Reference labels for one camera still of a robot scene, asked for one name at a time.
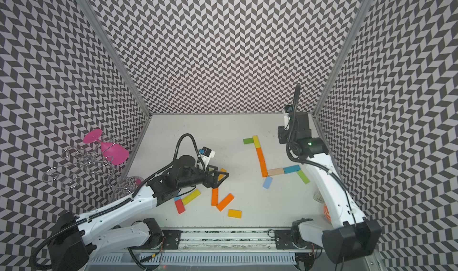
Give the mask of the teal block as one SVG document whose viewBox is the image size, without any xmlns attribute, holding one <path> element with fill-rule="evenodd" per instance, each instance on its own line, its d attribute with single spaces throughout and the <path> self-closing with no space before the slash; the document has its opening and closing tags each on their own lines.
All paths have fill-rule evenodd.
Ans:
<svg viewBox="0 0 458 271">
<path fill-rule="evenodd" d="M 301 170 L 301 168 L 300 168 L 299 165 L 293 165 L 293 166 L 290 166 L 290 167 L 285 167 L 285 168 L 283 169 L 283 171 L 284 171 L 285 174 L 296 173 L 296 172 L 298 172 L 298 171 L 300 171 L 300 170 Z"/>
</svg>

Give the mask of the yellow block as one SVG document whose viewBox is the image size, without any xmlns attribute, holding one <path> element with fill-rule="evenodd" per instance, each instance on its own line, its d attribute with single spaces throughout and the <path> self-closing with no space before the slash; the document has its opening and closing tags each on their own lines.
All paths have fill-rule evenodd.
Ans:
<svg viewBox="0 0 458 271">
<path fill-rule="evenodd" d="M 253 141 L 254 141 L 255 147 L 256 147 L 257 149 L 258 149 L 258 148 L 261 148 L 261 145 L 260 145 L 260 141 L 259 141 L 258 136 L 253 136 L 252 139 L 253 139 Z"/>
</svg>

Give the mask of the light blue small block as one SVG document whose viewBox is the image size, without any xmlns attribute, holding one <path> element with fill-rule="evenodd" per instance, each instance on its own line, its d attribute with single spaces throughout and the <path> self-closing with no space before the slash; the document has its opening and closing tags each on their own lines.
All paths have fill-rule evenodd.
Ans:
<svg viewBox="0 0 458 271">
<path fill-rule="evenodd" d="M 271 184 L 273 182 L 273 178 L 272 177 L 266 177 L 264 182 L 263 182 L 263 185 L 262 187 L 265 188 L 265 189 L 269 189 Z"/>
</svg>

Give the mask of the green small block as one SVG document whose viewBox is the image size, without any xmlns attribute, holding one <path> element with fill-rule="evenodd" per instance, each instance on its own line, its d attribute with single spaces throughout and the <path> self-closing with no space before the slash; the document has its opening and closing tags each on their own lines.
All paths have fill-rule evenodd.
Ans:
<svg viewBox="0 0 458 271">
<path fill-rule="evenodd" d="M 243 139 L 243 144 L 253 144 L 254 140 L 253 138 L 244 138 Z"/>
</svg>

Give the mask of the natural wood block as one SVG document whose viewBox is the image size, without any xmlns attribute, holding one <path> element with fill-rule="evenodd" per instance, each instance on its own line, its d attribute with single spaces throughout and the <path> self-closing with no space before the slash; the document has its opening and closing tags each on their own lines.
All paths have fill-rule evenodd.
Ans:
<svg viewBox="0 0 458 271">
<path fill-rule="evenodd" d="M 275 175 L 285 174 L 285 170 L 283 168 L 275 168 L 275 169 L 268 170 L 267 172 L 270 177 L 275 176 Z"/>
</svg>

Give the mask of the green long block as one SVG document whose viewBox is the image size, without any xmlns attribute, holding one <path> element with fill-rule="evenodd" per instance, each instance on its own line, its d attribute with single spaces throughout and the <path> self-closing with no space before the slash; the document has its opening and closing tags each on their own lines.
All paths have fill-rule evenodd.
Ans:
<svg viewBox="0 0 458 271">
<path fill-rule="evenodd" d="M 297 171 L 297 175 L 299 176 L 299 178 L 302 180 L 302 182 L 305 185 L 309 184 L 310 179 L 306 176 L 306 174 L 302 170 Z"/>
</svg>

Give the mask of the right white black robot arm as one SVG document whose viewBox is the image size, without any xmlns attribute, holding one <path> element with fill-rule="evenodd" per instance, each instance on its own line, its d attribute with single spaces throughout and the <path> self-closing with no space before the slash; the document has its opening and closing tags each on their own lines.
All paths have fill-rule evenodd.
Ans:
<svg viewBox="0 0 458 271">
<path fill-rule="evenodd" d="M 327 226 L 313 218 L 302 218 L 291 227 L 292 243 L 298 248 L 320 247 L 334 264 L 372 255 L 382 228 L 376 220 L 367 218 L 352 199 L 337 175 L 328 147 L 319 137 L 313 137 L 309 115 L 298 112 L 301 85 L 297 84 L 293 102 L 284 108 L 285 124 L 279 126 L 279 143 L 286 146 L 288 159 L 309 169 L 328 209 Z"/>
</svg>

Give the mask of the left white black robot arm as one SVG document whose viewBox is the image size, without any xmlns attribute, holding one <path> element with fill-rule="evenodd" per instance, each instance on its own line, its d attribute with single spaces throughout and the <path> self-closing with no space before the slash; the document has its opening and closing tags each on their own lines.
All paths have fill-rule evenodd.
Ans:
<svg viewBox="0 0 458 271">
<path fill-rule="evenodd" d="M 194 148 L 193 156 L 180 156 L 186 137 L 194 138 L 189 133 L 182 135 L 172 161 L 144 179 L 130 195 L 80 215 L 62 214 L 52 234 L 32 250 L 30 267 L 36 271 L 78 271 L 99 255 L 160 245 L 163 233 L 153 218 L 127 228 L 115 226 L 181 196 L 182 189 L 193 192 L 198 185 L 216 189 L 230 176 L 209 163 L 215 152 L 207 147 Z"/>
</svg>

